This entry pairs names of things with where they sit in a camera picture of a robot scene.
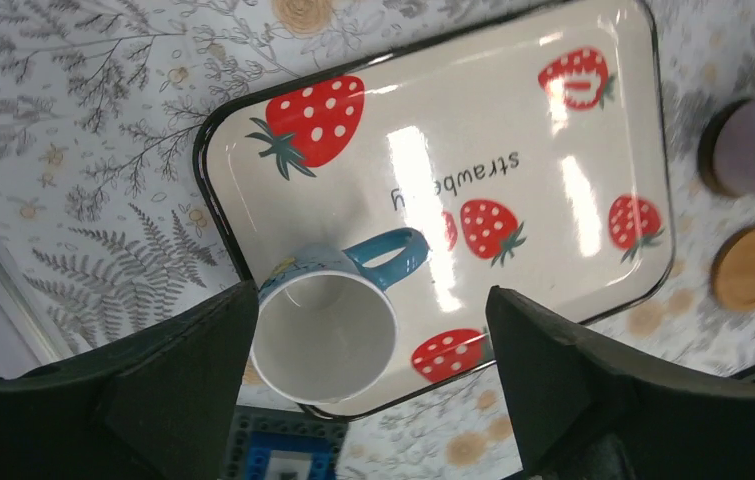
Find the white cup blue handle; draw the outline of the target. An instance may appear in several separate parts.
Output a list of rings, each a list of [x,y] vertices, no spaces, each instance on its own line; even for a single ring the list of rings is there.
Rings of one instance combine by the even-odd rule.
[[[429,246],[404,227],[341,249],[313,243],[281,261],[259,291],[250,360],[273,390],[300,404],[355,397],[388,368],[399,320],[388,289]]]

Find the cream tray with black rim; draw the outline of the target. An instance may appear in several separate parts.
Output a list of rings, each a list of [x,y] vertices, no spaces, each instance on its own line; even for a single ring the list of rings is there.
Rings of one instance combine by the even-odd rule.
[[[571,1],[232,101],[196,171],[238,274],[409,227],[427,260],[387,295],[399,341],[361,417],[494,361],[509,288],[586,322],[652,293],[674,240],[653,22]]]

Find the light bamboo coaster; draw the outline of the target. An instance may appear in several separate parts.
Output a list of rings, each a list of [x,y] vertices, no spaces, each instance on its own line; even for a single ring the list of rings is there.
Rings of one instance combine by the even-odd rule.
[[[738,231],[722,245],[711,267],[711,289],[725,309],[755,310],[755,225]]]

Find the dark walnut coaster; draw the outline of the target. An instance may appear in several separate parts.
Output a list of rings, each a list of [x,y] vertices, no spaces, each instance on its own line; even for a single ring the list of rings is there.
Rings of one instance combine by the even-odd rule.
[[[715,195],[739,198],[738,194],[729,190],[719,180],[714,166],[714,155],[722,129],[729,119],[750,101],[750,98],[743,98],[726,105],[709,120],[700,136],[697,149],[697,171],[706,188]]]

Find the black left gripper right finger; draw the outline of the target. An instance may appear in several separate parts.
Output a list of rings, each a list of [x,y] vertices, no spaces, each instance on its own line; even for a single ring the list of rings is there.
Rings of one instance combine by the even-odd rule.
[[[672,363],[495,286],[523,479],[755,479],[755,383]]]

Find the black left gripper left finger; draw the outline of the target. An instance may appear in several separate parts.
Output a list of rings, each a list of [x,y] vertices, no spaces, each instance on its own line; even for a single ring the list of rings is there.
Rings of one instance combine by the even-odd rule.
[[[154,326],[0,378],[0,479],[215,479],[258,317],[246,280]]]

